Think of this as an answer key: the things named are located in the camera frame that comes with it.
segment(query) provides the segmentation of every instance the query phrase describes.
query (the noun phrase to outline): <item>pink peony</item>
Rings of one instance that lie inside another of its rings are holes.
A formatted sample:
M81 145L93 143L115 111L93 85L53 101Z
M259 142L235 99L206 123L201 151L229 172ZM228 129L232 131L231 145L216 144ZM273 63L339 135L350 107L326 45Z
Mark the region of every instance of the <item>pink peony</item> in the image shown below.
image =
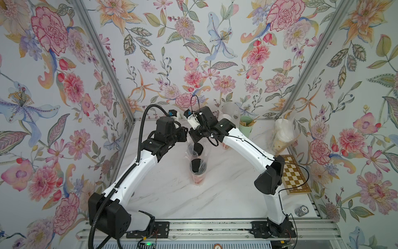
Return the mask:
M45 50L56 54L65 53L68 46L68 32L61 17L47 7L37 7L31 18L33 32Z
M55 233L62 235L73 225L78 215L78 208L79 198L75 193L70 193L68 198L61 199L53 218Z
M196 104L196 98L192 98L191 93L184 93L176 97L176 105L181 108L189 108Z
M82 129L80 132L74 131L74 136L71 135L69 139L72 140L72 142L67 143L66 146L69 147L69 154L71 156L74 155L75 161L82 159L82 154L91 151L90 134L86 132L86 129Z
M291 47L301 42L308 31L310 31L311 23L305 19L296 22L285 31L283 46Z
M271 24L270 30L281 31L292 26L304 12L305 3L302 0L277 0L271 7L266 24Z
M330 162L330 150L328 145L323 141L315 139L310 144L310 152L313 159L315 159L320 165L325 165Z
M254 80L257 80L258 77L260 76L260 73L263 71L263 66L254 66L252 67L247 73L246 73L246 78L252 78Z
M199 66L199 62L192 59L192 58L186 58L185 59L185 71L193 71L196 70L196 68Z
M365 178L358 176L357 185L362 188L359 193L361 194L361 203L367 205L373 211L376 210L376 204L378 211L384 215L387 215L390 210L397 211L397 203L394 199L398 198L398 192L394 189L389 189L392 186L390 181L382 182L383 175L381 172L376 171L376 174L372 172L365 173Z
M188 17L181 17L176 21L175 28L183 38L189 38L195 32L195 26Z
M74 73L67 74L64 79L64 91L73 103L80 102L84 94L83 81L80 76L76 76Z
M378 128L375 124L376 120L371 112L366 113L353 123L354 127L363 134L372 134L377 132Z
M254 47L248 55L247 62L250 66L261 65L269 58L269 47L260 45Z
M312 136L318 140L325 140L329 131L329 125L323 122L317 122L311 127Z
M40 201L41 198L47 198L53 192L57 184L58 176L55 168L43 166L38 168L32 177L29 185L30 199Z
M223 94L227 94L229 92L232 92L231 89L235 88L235 83L236 81L233 80L231 76L227 77L226 75L224 75L222 78L219 77L214 81L213 88L216 91L220 90L220 92L222 92Z
M340 145L348 152L359 152L365 146L365 137L354 128L343 129L339 137Z
M286 77L283 74L277 73L272 79L268 79L265 81L267 88L265 89L266 92L276 92L279 89L283 88L284 86L291 83L293 77Z
M189 71L184 77L184 81L191 86L199 84L201 80L202 74L199 71Z
M102 86L100 88L101 90L101 100L100 103L106 106L106 109L108 111L111 110L112 108L112 103L113 103L113 97L112 97L112 87L111 84L108 82L106 83L106 86Z
M8 168L1 179L12 186L13 189L22 191L26 188L27 182L32 176L33 168L28 159L23 160L21 164Z
M90 95L88 95L88 93L86 93L85 95L84 95L84 98L82 98L82 109L83 109L83 112L87 115L87 116L89 116L89 112L92 112L92 111L94 111L95 110L95 108L94 108L94 104L93 104L93 102L91 101L91 97L90 97Z

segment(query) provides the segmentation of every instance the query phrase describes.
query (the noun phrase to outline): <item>pink flower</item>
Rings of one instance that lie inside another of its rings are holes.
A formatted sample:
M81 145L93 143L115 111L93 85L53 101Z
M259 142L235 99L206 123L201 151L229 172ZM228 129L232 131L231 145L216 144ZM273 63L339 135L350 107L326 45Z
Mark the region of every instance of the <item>pink flower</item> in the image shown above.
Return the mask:
M257 80L258 77L260 76L260 73L263 71L263 66L254 66L252 67L247 73L246 73L246 78L252 78L254 80Z
M213 70L208 69L207 72L206 72L206 71L203 71L203 73L205 74L205 75L203 76L203 78L207 78L207 77L208 77L209 79L211 79L212 76L216 76L216 75L219 75L219 74L220 74L220 72L216 72L215 69L213 69Z
M102 39L102 34L99 34L98 37L101 40L102 45L110 45L110 43L107 43L109 41L108 37Z
M32 172L32 164L26 159L21 164L12 166L3 172L1 179L11 185L13 189L22 191L26 188Z
M73 103L80 102L84 94L83 81L80 76L76 76L74 73L67 74L64 79L64 91Z
M365 146L364 136L354 128L343 129L339 137L340 145L348 152L359 152Z
M108 111L110 111L111 110L111 108L112 108L112 103L113 103L113 100L112 100L112 87L111 87L111 84L108 82L107 84L106 84L106 86L102 86L101 88L100 88L100 90L101 90L101 100L100 100L100 103L102 104L102 105L104 105L104 106L106 106L106 109L108 110Z
M283 70L288 71L290 70L290 68L292 68L292 60L289 59L287 61L283 62Z
M283 74L277 73L272 79L266 80L266 92L276 92L284 86L292 82L293 77L286 77Z
M329 131L329 125L323 122L317 122L311 127L311 134L315 139L325 140L326 135Z
M68 198L62 198L61 204L55 210L53 218L54 232L64 234L76 220L79 208L79 198L75 193L70 193Z
M202 74L199 71L189 71L184 77L184 81L191 86L199 84L201 80Z
M95 110L95 108L94 108L94 104L93 104L93 102L91 101L91 97L90 97L90 95L88 95L88 93L86 93L85 95L84 95L84 98L82 98L82 109L83 109L83 112L87 115L87 116L89 116L89 112L92 112L92 111L94 111Z
M189 108L196 104L196 98L192 98L191 93L184 93L176 97L176 105L181 108Z
M94 70L94 77L95 77L99 82L102 81L102 76L101 76L101 74L100 74L97 70Z
M377 132L378 128L375 124L376 120L371 112L366 113L353 123L354 127L363 134L372 134Z
M323 33L319 35L319 39L317 39L316 36L314 36L314 37L312 38L312 40L314 41L314 43L308 44L308 41L306 40L306 41L305 41L305 44L306 44L307 46L309 46L309 47L315 47L315 46L318 45L318 42L322 39L322 37L323 37Z
M258 88L251 82L250 84L246 84L246 91L249 93L258 92Z
M308 31L310 31L311 23L305 19L296 22L285 31L283 46L291 47L301 42Z
M61 17L47 7L37 7L36 15L31 17L33 32L45 50L56 54L65 53L68 46L68 32Z
M310 152L313 159L315 159L320 165L325 165L330 162L330 150L328 145L323 141L315 139L310 144Z
M216 91L220 90L223 94L227 94L232 91L231 89L235 88L235 83L236 81L231 76L227 77L224 75L222 78L220 77L215 80L213 88Z
M189 38L195 32L195 26L188 17L181 17L178 19L174 27L183 38Z
M68 49L74 54L77 60L84 64L86 59L86 45L82 35L76 29L69 29L68 32Z
M368 146L368 153L365 153L362 149L361 149L361 153L365 158L369 159L366 161L367 165L369 165L371 162L373 162L373 165L379 172L381 172L380 169L382 169L386 172L390 171L389 168L387 168L386 166L381 164L381 163L389 163L389 161L387 159L377 159L379 156L381 156L383 154L383 152L381 150L376 151L372 155L372 146Z
M176 86L175 84L166 86L164 88L164 95L166 98L175 99L178 95L180 95L178 86Z
M250 66L261 65L269 58L269 47L260 45L254 47L248 55L247 62Z
M361 203L367 205L373 211L376 210L384 215L387 215L390 210L397 211L397 203L394 199L398 198L398 192L394 189L389 189L392 186L390 181L382 182L383 175L377 171L376 174L366 172L365 178L357 176L357 185L362 188L359 193L361 194Z
M156 9L160 9L161 7L163 7L164 9L166 9L166 6L171 5L173 2L171 1L167 1L167 0L156 0L158 2L154 2L153 5L158 6Z
M32 182L29 185L30 199L40 201L41 198L47 198L53 192L57 184L57 170L51 166L38 168L33 174Z
M51 160L54 160L53 165L56 164L58 162L59 158L63 158L64 157L64 155L61 155L61 152L65 149L65 147L66 147L66 144L64 145L64 140L63 139L61 139L61 142L60 142L59 146L58 146L58 142L55 141L54 142L54 149L55 150L53 150L52 148L47 150L47 152L52 154L53 156L46 158L46 163L48 163Z
M271 6L265 23L271 24L270 30L287 29L298 21L304 9L302 0L277 0Z
M96 123L96 125L101 126L103 125L105 120L105 116L102 114L94 114L94 122Z
M192 59L192 58L186 58L185 59L185 71L193 71L196 70L196 68L199 66L199 62Z
M71 156L74 155L74 159L80 160L82 159L82 154L86 154L91 151L90 145L91 140L90 134L86 132L86 129L82 129L74 132L74 136L69 137L72 142L66 144L66 147L69 147L69 154Z

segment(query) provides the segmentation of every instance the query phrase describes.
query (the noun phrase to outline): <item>orange lily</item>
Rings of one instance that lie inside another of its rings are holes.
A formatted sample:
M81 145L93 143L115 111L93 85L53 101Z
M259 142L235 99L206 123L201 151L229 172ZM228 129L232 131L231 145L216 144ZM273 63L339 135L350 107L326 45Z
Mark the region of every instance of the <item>orange lily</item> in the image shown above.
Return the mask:
M146 90L153 91L153 92L159 92L159 91L150 89L150 88L148 87L148 86L153 85L153 84L144 85L144 79L142 78L141 72L140 72L140 71L138 71L138 72L140 73L141 85L140 85L139 87L137 87L137 88L134 88L134 89L131 91L131 94L130 94L129 97L131 97L131 95L132 95L135 91L142 90L142 92L144 93L144 97L143 97L142 100L141 100L141 102L142 102L142 101L145 99L145 96L146 96L145 89L146 89Z
M312 117L311 106L313 106L313 107L315 107L315 108L317 108L317 107L311 102L311 100L313 100L313 99L315 98L315 96L316 96L317 93L319 92L319 89L321 89L321 86L319 86L319 88L318 88L318 90L316 91L316 93L315 93L309 100L306 99L306 98L303 98L303 97L301 97L301 98L299 98L298 100L296 100L296 101L302 100L301 102L304 103L303 106L297 108L297 109L302 108L301 110L299 110L299 111L297 111L297 112L302 112L302 111L304 111L304 110L307 108L307 106L308 106L308 109L310 110L310 116L311 116L312 120L314 120L314 118Z

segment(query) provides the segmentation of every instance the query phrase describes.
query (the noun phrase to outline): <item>mounting plate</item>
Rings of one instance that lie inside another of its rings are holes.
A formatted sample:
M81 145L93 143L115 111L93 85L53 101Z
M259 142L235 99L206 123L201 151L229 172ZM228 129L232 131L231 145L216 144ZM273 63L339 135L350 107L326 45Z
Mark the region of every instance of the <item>mounting plate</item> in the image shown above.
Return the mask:
M252 229L250 230L250 233L253 234L255 238L268 239L269 237L272 237L271 234L269 233L267 222L251 222L251 224L252 224ZM289 222L288 231L289 232L285 230L284 232L282 232L279 238L296 237L296 231L291 222Z
M169 226L170 222L155 222L154 231L158 230L158 239L167 239L169 237ZM126 238L142 239L146 235L146 231L131 231L126 233Z

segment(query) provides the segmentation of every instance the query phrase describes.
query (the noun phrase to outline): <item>black cable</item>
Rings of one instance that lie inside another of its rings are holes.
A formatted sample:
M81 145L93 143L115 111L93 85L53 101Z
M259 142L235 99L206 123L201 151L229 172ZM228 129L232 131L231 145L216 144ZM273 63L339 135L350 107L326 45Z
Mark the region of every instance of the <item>black cable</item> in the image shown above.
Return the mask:
M105 198L105 200L102 202L101 206L99 206L98 211L96 212L96 215L94 216L91 228L90 228L90 234L88 236L88 248L89 249L94 249L94 234L96 232L96 226L97 226L97 222L100 219L100 216L102 214L102 212L104 211L105 207L108 205L112 195L117 191L117 188L120 187L120 185L122 184L122 182L126 179L126 177L130 174L130 172L137 166L137 162L138 164L140 163L140 159L141 159L141 144L142 144L142 134L144 132L144 123L145 123L145 118L146 118L146 114L148 113L149 109L152 107L156 107L158 109L160 109L166 116L169 116L169 114L159 105L156 104L151 104L149 106L147 106L147 108L145 109L143 115L142 115L142 121L141 121L141 126L140 126L140 133L139 133L139 137L138 137L138 152L137 152L137 160L135 161L135 163L133 165L130 166L130 168L123 174L123 176L120 178L120 180L116 183L116 185L113 187L113 189L110 191L110 193L108 194L108 196ZM110 239L111 236L108 236L107 239L105 239L104 241L102 241L102 243L96 248L96 249L101 249L106 242Z

